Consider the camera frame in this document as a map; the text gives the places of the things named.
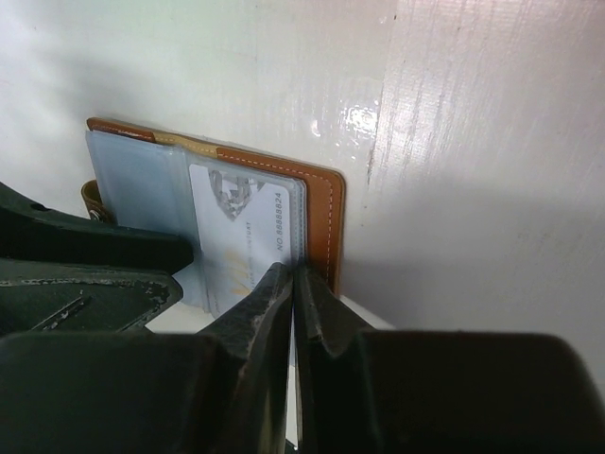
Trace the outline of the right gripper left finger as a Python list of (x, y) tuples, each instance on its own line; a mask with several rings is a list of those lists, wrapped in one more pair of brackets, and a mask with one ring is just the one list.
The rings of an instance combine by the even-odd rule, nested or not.
[(5, 453), (283, 453), (292, 275), (271, 265), (197, 334), (1, 342)]

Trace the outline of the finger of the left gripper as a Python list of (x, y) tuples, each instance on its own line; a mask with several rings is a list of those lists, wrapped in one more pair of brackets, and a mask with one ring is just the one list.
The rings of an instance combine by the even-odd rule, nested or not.
[(1, 256), (174, 274), (193, 262), (194, 251), (180, 236), (58, 212), (2, 184)]
[(1, 260), (1, 332), (138, 329), (176, 304), (163, 271)]

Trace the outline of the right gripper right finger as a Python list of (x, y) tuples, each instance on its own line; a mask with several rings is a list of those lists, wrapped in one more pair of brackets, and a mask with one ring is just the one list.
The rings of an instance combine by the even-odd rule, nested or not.
[(581, 358), (542, 334), (378, 330), (310, 268), (293, 280), (303, 453), (600, 453)]

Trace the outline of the white diamond VIP card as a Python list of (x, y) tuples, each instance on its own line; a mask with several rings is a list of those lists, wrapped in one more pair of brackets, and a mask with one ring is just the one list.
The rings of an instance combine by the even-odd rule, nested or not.
[(215, 315), (248, 296), (274, 263), (292, 260), (294, 183), (234, 168), (189, 166), (202, 270)]

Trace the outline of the brown leather card holder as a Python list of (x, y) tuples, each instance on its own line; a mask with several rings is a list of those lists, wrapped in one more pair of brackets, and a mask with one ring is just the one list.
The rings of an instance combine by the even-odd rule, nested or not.
[(107, 132), (152, 144), (183, 146), (219, 162), (301, 179), (306, 185), (306, 246), (309, 261), (325, 279), (329, 289), (339, 295), (346, 188), (340, 172), (274, 154), (113, 119), (90, 117), (86, 125), (90, 131)]

